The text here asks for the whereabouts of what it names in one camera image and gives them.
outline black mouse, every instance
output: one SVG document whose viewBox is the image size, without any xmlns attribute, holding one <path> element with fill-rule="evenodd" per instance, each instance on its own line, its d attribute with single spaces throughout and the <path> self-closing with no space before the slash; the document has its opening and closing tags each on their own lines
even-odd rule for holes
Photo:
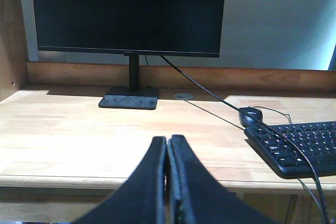
<svg viewBox="0 0 336 224">
<path fill-rule="evenodd" d="M 244 108 L 239 108 L 241 111 L 251 115 L 252 117 L 254 117 L 255 119 L 262 121 L 263 117 L 262 117 L 262 112 L 261 110 L 257 110 L 255 108 L 252 107 L 244 107 Z M 253 118 L 250 118 L 249 116 L 243 114 L 243 113 L 239 113 L 239 120 L 240 123 L 242 124 L 242 126 L 244 127 L 250 127 L 250 126 L 258 126 L 259 123 Z"/>
</svg>

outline wooden desk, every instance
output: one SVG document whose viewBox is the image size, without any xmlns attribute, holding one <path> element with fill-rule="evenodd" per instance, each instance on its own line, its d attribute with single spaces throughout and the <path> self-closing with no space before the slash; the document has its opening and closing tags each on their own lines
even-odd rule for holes
<svg viewBox="0 0 336 224">
<path fill-rule="evenodd" d="M 238 113 L 203 91 L 161 89 L 157 109 L 145 111 L 98 108 L 107 90 L 28 86 L 0 102 L 0 185 L 6 187 L 0 219 L 71 221 L 122 185 L 152 137 L 172 134 L 187 138 L 223 186 L 274 219 L 285 222 L 290 195 L 306 194 L 297 180 L 279 178 L 249 147 Z M 174 100 L 178 92 L 194 99 Z M 262 105 L 290 113 L 294 123 L 336 119 L 332 93 L 214 92 L 237 107 Z M 287 123 L 280 114 L 263 113 L 268 124 Z M 334 208 L 336 176 L 321 181 Z M 311 179 L 305 182 L 314 189 Z M 310 210 L 297 207 L 287 223 L 305 223 L 300 211 Z"/>
</svg>

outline keyboard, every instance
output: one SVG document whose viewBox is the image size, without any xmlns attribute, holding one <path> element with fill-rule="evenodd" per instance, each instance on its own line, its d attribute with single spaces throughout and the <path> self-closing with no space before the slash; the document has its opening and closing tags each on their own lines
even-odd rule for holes
<svg viewBox="0 0 336 224">
<path fill-rule="evenodd" d="M 318 176 L 336 175 L 336 121 L 270 125 L 308 158 Z M 312 177 L 307 161 L 290 144 L 264 126 L 244 130 L 247 143 L 281 178 Z"/>
</svg>

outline wooden side panel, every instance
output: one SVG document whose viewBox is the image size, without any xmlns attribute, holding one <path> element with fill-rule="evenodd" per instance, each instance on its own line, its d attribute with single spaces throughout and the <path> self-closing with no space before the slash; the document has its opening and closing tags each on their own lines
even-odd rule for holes
<svg viewBox="0 0 336 224">
<path fill-rule="evenodd" d="M 285 223 L 290 195 L 244 194 L 244 202 L 278 223 Z"/>
<path fill-rule="evenodd" d="M 336 198 L 326 196 L 329 221 L 336 216 Z M 315 224 L 321 223 L 319 209 L 309 195 L 298 195 L 292 216 L 288 224 Z"/>
<path fill-rule="evenodd" d="M 28 83 L 21 0 L 0 0 L 0 101 Z"/>
<path fill-rule="evenodd" d="M 273 91 L 336 91 L 336 71 L 285 69 L 181 68 L 211 89 L 238 88 Z M 33 84 L 72 84 L 124 86 L 128 66 L 74 63 L 28 63 Z M 142 86 L 159 88 L 195 88 L 195 85 L 171 67 L 141 67 Z"/>
</svg>

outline wall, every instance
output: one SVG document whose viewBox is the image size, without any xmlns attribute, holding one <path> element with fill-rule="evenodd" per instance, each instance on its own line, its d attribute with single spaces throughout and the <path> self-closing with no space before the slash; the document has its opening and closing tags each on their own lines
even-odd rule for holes
<svg viewBox="0 0 336 224">
<path fill-rule="evenodd" d="M 127 63 L 116 55 L 37 52 L 33 1 L 23 0 L 23 7 L 30 60 Z M 223 24 L 219 59 L 171 60 L 179 66 L 327 70 L 336 42 L 336 0 L 225 0 Z M 159 57 L 148 59 L 165 65 Z"/>
</svg>

